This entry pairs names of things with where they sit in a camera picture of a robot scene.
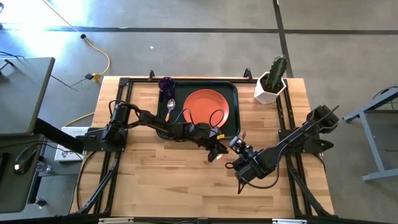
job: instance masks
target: computer mouse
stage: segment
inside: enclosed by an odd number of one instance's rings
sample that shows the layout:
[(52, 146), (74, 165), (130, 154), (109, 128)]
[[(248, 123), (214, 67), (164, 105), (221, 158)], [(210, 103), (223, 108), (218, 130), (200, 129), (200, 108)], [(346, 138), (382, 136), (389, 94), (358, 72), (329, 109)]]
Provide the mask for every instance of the computer mouse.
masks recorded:
[(32, 166), (33, 158), (37, 153), (35, 146), (26, 147), (19, 153), (14, 162), (14, 173), (24, 175)]

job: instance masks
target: yellow cable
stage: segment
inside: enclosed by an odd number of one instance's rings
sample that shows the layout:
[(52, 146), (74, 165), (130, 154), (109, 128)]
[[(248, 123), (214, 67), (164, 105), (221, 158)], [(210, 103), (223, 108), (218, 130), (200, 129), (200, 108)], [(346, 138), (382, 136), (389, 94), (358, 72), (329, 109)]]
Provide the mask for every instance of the yellow cable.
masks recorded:
[[(51, 10), (53, 10), (53, 12), (55, 12), (64, 22), (66, 22), (70, 27), (72, 27), (76, 32), (78, 32), (80, 35), (82, 35), (81, 32), (78, 31), (78, 29), (76, 29), (76, 27), (74, 27), (72, 24), (70, 24), (68, 21), (66, 21), (55, 9), (53, 9), (53, 7), (51, 7), (45, 0), (42, 0)], [(89, 44), (92, 48), (94, 48), (96, 51), (102, 53), (103, 55), (105, 55), (105, 57), (108, 59), (108, 65), (106, 66), (105, 70), (99, 74), (93, 74), (94, 76), (99, 75), (102, 76), (105, 72), (107, 72), (109, 70), (109, 67), (111, 66), (111, 59), (110, 57), (103, 52), (102, 50), (96, 48), (88, 39), (87, 37), (83, 38), (87, 44)]]
[(76, 123), (77, 121), (79, 121), (79, 120), (81, 120), (81, 119), (85, 119), (85, 118), (87, 118), (87, 117), (89, 117), (89, 116), (91, 116), (91, 115), (94, 115), (94, 113), (89, 113), (89, 114), (86, 114), (86, 115), (84, 115), (84, 116), (79, 117), (78, 119), (74, 119), (73, 121), (67, 123), (67, 124), (65, 125), (65, 127), (67, 127), (67, 126), (69, 126), (69, 125), (71, 125), (71, 124), (73, 124), (73, 123)]
[(98, 52), (101, 52), (103, 55), (105, 55), (105, 57), (108, 59), (108, 66), (105, 68), (105, 70), (101, 73), (99, 73), (98, 75), (103, 75), (106, 71), (108, 71), (109, 67), (111, 66), (111, 59), (109, 58), (109, 56), (103, 52), (102, 50), (96, 48), (87, 38), (85, 38), (85, 41), (87, 42), (87, 44), (89, 44), (92, 48), (94, 48), (95, 50), (97, 50)]

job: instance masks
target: wooden tabletop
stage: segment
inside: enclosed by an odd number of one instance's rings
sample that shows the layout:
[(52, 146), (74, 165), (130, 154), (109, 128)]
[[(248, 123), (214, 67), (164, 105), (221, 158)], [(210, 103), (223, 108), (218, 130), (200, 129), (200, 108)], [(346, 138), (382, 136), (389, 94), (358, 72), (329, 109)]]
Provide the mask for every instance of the wooden tabletop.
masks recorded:
[[(120, 77), (104, 77), (95, 109), (93, 127), (102, 128), (109, 122), (108, 102), (114, 100)], [(287, 79), (296, 126), (301, 126), (310, 112), (304, 80)], [(255, 84), (236, 84), (239, 96), (241, 130), (245, 142), (255, 149), (277, 144), (280, 129), (276, 103), (259, 104), (254, 98)], [(159, 89), (156, 83), (135, 83), (131, 103), (151, 113), (157, 112)], [(284, 114), (285, 99), (281, 96)], [(135, 121), (131, 113), (129, 122)], [(87, 163), (80, 183), (82, 206), (98, 185), (104, 153), (96, 153)], [(326, 175), (321, 162), (311, 154), (303, 154), (308, 188), (326, 211), (333, 213)], [(280, 162), (280, 178), (271, 189), (245, 186), (240, 195), (233, 170), (226, 162), (237, 159), (233, 151), (209, 163), (207, 151), (192, 142), (166, 141), (148, 127), (129, 130), (126, 150), (122, 154), (113, 200), (112, 216), (129, 217), (219, 217), (219, 218), (289, 218), (293, 217), (292, 199), (285, 159)], [(268, 185), (275, 179), (273, 172), (253, 184)], [(302, 194), (298, 189), (300, 206)], [(102, 208), (106, 204), (105, 188)], [(76, 200), (71, 212), (76, 211)]]

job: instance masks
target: cactus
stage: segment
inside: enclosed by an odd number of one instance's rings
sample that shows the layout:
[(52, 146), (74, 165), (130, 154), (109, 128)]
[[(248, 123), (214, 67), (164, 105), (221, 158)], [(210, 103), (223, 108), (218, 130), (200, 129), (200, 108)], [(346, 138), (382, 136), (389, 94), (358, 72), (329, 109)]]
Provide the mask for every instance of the cactus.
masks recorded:
[(274, 59), (271, 69), (269, 70), (269, 75), (266, 80), (266, 87), (270, 90), (275, 90), (280, 86), (280, 79), (285, 73), (287, 67), (287, 59), (285, 56), (276, 56)]

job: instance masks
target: potted plant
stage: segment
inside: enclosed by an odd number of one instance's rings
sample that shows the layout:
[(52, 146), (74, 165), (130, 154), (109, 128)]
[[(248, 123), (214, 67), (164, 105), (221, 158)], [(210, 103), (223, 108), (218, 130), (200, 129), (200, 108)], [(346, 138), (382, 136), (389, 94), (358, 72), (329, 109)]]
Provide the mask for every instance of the potted plant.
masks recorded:
[(254, 98), (262, 103), (271, 103), (282, 93), (286, 88), (286, 84), (282, 79), (286, 71), (287, 59), (285, 56), (276, 56), (269, 72), (265, 72), (258, 79), (256, 88), (254, 90)]

